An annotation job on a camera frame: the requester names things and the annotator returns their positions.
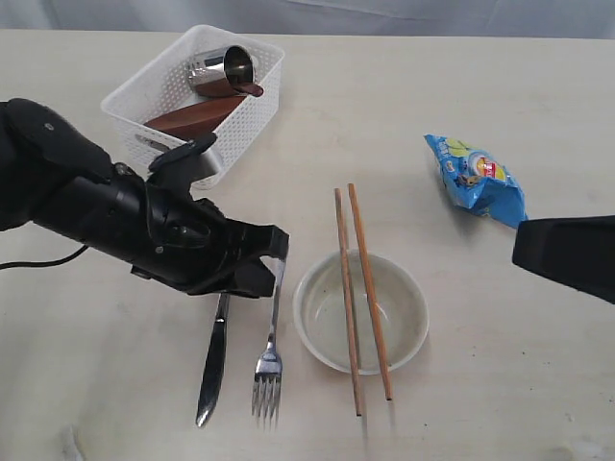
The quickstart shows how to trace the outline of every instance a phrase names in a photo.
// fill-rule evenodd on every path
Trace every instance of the white table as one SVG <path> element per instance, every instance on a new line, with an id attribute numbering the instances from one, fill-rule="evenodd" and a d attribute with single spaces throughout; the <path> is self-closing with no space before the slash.
<path id="1" fill-rule="evenodd" d="M 122 159 L 99 102 L 176 37 L 1 31 L 0 100 L 45 103 Z M 513 266 L 514 231 L 450 206 L 422 136 L 490 150 L 531 217 L 613 213 L 615 43 L 264 39 L 286 51 L 280 112 L 207 195 L 229 216 L 291 234 L 278 429 L 249 414 L 269 300 L 233 300 L 220 400 L 198 430 L 216 297 L 176 293 L 89 251 L 57 269 L 0 273 L 0 459 L 58 459 L 67 425 L 90 461 L 559 461 L 573 459 L 570 447 L 576 459 L 600 449 L 610 459 L 615 307 Z M 392 375 L 394 413 L 380 378 L 364 379 L 366 438 L 349 377 L 312 358 L 291 312 L 301 275 L 337 249 L 332 190 L 350 181 L 369 248 L 417 278 L 431 316 L 425 347 Z M 32 225 L 0 234 L 1 260 L 77 247 Z"/>

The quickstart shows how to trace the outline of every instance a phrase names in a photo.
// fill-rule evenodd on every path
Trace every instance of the bowl rim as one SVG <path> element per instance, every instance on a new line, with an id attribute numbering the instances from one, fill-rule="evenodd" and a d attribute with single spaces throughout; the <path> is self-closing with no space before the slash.
<path id="1" fill-rule="evenodd" d="M 351 249 L 349 250 L 348 253 L 349 255 L 358 255 L 358 250 Z M 405 365 L 423 347 L 423 344 L 425 343 L 425 340 L 427 339 L 427 335 L 430 330 L 430 311 L 428 309 L 427 299 L 425 298 L 423 290 L 421 290 L 421 287 L 419 286 L 416 279 L 412 276 L 412 274 L 406 268 L 404 268 L 403 266 L 399 265 L 398 263 L 394 262 L 392 259 L 386 256 L 383 256 L 383 255 L 380 255 L 374 252 L 367 252 L 367 254 L 369 255 L 370 259 L 374 258 L 374 259 L 379 259 L 380 261 L 383 261 L 385 265 L 392 267 L 394 270 L 397 271 L 398 275 L 400 275 L 403 279 L 405 279 L 406 284 L 410 287 L 412 291 L 416 293 L 417 298 L 419 300 L 419 304 L 420 304 L 419 310 L 421 310 L 423 315 L 425 316 L 425 327 L 423 328 L 422 331 L 420 331 L 416 344 L 400 360 L 389 365 L 388 370 L 392 372 L 393 370 L 397 370 L 398 368 Z M 306 294 L 306 287 L 308 285 L 308 281 L 313 279 L 314 275 L 318 271 L 320 271 L 324 266 L 329 264 L 332 259 L 339 257 L 339 255 L 340 255 L 339 251 L 329 253 L 328 255 L 320 259 L 319 261 L 312 264 L 312 266 L 309 267 L 309 269 L 307 269 L 307 272 L 305 272 L 304 275 L 301 277 L 301 279 L 297 283 L 297 286 L 295 287 L 295 290 L 293 292 L 293 297 L 292 297 L 293 322 L 295 324 L 295 329 L 297 330 L 299 334 L 301 342 L 304 344 L 307 350 L 314 357 L 316 357 L 318 360 L 320 360 L 325 365 L 333 368 L 334 370 L 337 370 L 342 373 L 350 373 L 350 368 L 344 368 L 332 362 L 324 354 L 319 352 L 314 347 L 314 345 L 311 343 L 311 341 L 308 338 L 308 334 L 306 333 L 306 328 L 305 328 L 305 325 L 304 325 L 304 322 L 301 316 L 301 306 L 302 306 L 303 298 Z M 363 376 L 378 375 L 379 373 L 380 373 L 380 370 L 371 371 L 371 370 L 359 369 L 359 374 Z"/>

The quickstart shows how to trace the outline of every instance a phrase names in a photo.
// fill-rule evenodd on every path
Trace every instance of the chopsticks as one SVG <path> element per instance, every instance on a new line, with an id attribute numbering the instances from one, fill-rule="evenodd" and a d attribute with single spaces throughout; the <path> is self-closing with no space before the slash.
<path id="1" fill-rule="evenodd" d="M 358 377 L 357 332 L 355 324 L 355 299 L 348 262 L 348 228 L 346 216 L 342 208 L 342 191 L 335 189 L 335 214 L 337 217 L 337 237 L 339 239 L 339 256 L 342 265 L 342 286 L 344 292 L 344 307 L 346 308 L 346 330 L 348 331 L 348 351 L 350 354 L 350 371 L 355 394 L 355 410 L 357 416 L 363 414 L 363 393 Z"/>
<path id="2" fill-rule="evenodd" d="M 370 317 L 372 319 L 372 330 L 376 340 L 376 350 L 378 353 L 378 361 L 381 369 L 382 383 L 384 384 L 384 396 L 387 400 L 393 400 L 393 390 L 391 386 L 391 377 L 388 373 L 388 364 L 386 361 L 386 345 L 382 335 L 381 317 L 376 298 L 376 288 L 374 286 L 374 277 L 372 268 L 367 253 L 365 244 L 365 231 L 363 229 L 363 221 L 361 220 L 360 210 L 358 208 L 357 188 L 353 183 L 348 184 L 348 194 L 350 196 L 351 209 L 355 221 L 355 232 L 357 234 L 358 253 L 361 261 L 361 269 L 365 280 L 365 292 L 367 294 L 367 303 L 369 305 Z M 346 227 L 346 219 L 342 209 L 342 199 L 340 189 L 335 189 L 335 211 L 337 216 L 337 234 L 339 237 L 339 252 L 342 266 L 342 282 L 344 292 L 344 306 L 346 308 L 346 326 L 348 330 L 348 347 L 350 353 L 351 373 L 353 379 L 353 391 L 355 393 L 355 408 L 357 416 L 362 414 L 362 394 L 360 389 L 360 381 L 358 379 L 358 352 L 357 352 L 357 332 L 354 318 L 354 297 L 353 287 L 350 274 L 350 265 L 348 262 L 348 231 Z"/>

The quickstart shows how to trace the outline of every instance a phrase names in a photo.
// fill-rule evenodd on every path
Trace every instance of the robotic arm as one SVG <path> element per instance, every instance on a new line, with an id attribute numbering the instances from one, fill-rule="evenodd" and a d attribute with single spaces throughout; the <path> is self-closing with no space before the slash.
<path id="1" fill-rule="evenodd" d="M 0 103 L 0 231 L 33 221 L 189 295 L 270 297 L 275 277 L 260 258 L 285 259 L 288 235 L 190 196 L 215 140 L 210 133 L 164 153 L 145 181 L 52 110 Z"/>

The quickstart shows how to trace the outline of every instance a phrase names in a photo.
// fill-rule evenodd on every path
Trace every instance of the chip bag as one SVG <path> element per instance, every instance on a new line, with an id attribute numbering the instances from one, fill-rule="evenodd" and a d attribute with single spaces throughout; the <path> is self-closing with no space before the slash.
<path id="1" fill-rule="evenodd" d="M 427 134 L 425 139 L 455 205 L 515 229 L 528 219 L 519 183 L 488 152 L 445 136 Z"/>

